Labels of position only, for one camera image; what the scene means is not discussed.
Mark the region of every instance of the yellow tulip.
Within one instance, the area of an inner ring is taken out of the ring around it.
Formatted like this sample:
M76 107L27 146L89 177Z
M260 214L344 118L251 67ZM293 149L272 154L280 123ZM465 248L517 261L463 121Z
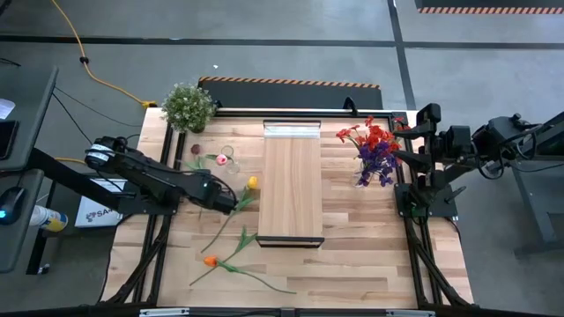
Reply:
M258 188L258 179L256 176L249 177L249 181L247 182L247 187L249 189L257 189Z

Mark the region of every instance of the wooden table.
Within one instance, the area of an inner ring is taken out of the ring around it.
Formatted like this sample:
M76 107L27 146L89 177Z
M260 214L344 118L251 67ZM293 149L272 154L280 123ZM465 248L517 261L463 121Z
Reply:
M410 124L414 125L416 112L408 113ZM159 109L148 109L138 146L154 159L160 157L167 126L160 117ZM212 239L226 216L205 210L198 220L198 207L190 203L182 205L173 218L168 239L159 306L416 307L404 223L397 215L393 187L382 188L376 181L368 188L354 188L351 176L359 164L353 159L356 149L335 137L342 128L357 123L362 124L363 119L323 119L321 168L325 242L321 249L260 248L253 242L229 261L280 289L297 291L297 295L271 291L248 276L224 269L216 269L189 286L208 270L203 264L206 255L229 256L237 246L244 225L249 232L256 232L259 193L255 192L257 200L230 221L205 254L200 250ZM388 128L384 120L375 120L375 123ZM174 134L171 149L175 149L177 139ZM208 164L208 167L235 191L241 190L253 175L258 177L260 187L263 119L214 119L204 133L188 134L186 142L184 161L193 159L189 151L192 144L201 144L204 154L220 153L227 144L233 146L241 169L239 173L227 173L224 166ZM417 142L413 145L414 148L419 146ZM171 151L170 166L173 156L174 151ZM139 215L117 229L102 299L114 295L136 267L146 222L147 216ZM429 230L437 266L460 295L472 302L460 241L452 224L442 218L431 218ZM421 271L430 299L428 274L425 269ZM148 276L152 276L152 267L148 272ZM151 278L147 278L146 284L150 282Z

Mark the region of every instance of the concrete floor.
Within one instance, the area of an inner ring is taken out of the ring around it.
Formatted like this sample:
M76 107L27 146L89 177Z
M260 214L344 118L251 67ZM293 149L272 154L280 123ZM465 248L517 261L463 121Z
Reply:
M191 39L393 41L385 0L59 0L83 36ZM396 0L405 41L564 42L564 16L420 15ZM0 34L71 35L49 1L14 1ZM368 82L382 86L386 109L406 109L394 48L288 46L85 46L93 71L144 100L162 100L172 84L200 76L280 77ZM417 108L442 105L442 128L473 129L519 112L542 122L562 111L564 50L406 49ZM0 42L0 56L25 67L56 64L57 85L117 120L140 124L134 101L95 84L73 44ZM125 127L59 96L90 138L128 136ZM85 139L55 102L38 146L53 156L82 158ZM488 308L564 315L563 253L517 260L513 249L538 240L508 172L487 181L477 172L455 182L464 258L476 303ZM0 311L93 304L103 285L111 231L56 241L52 271L0 276Z

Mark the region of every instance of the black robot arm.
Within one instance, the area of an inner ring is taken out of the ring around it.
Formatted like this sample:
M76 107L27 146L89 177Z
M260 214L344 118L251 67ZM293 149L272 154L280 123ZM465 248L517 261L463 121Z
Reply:
M447 131L437 132L437 123L441 121L441 107L429 104L417 113L417 126L394 132L397 137L416 139L423 137L424 145L417 153L394 151L413 171L416 181L409 188L397 189L397 198L402 200L402 213L413 216L428 216L430 208L435 208L436 216L452 217L442 208L442 204L450 204L460 191L452 191L449 183L465 173L479 169L488 179L495 179L483 171L483 167L492 161L503 166L517 159L520 142L531 136L536 142L536 132L542 125L531 125L521 120L519 114L511 117L498 117L479 128L471 135L468 126L451 126ZM436 163L442 163L442 170L435 169Z
M176 213L182 197L224 214L229 214L237 204L234 191L209 170L174 170L131 149L121 136L96 139L86 151L85 162L95 171L118 174L137 187L134 195L121 195L119 212Z

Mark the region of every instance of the hazard stripe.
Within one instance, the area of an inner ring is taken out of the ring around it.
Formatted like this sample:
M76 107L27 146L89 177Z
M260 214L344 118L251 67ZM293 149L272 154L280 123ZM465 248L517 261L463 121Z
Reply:
M203 76L198 79L198 83L204 81L217 82L236 82L236 83L261 83L261 84L287 84L287 85L323 85L331 87L358 87L380 89L379 85L359 84L346 82L328 82L322 80L298 80L298 79L273 79L273 78L245 78L245 77L220 77L220 76Z
M562 14L560 7L425 7L418 8L419 13L442 14Z

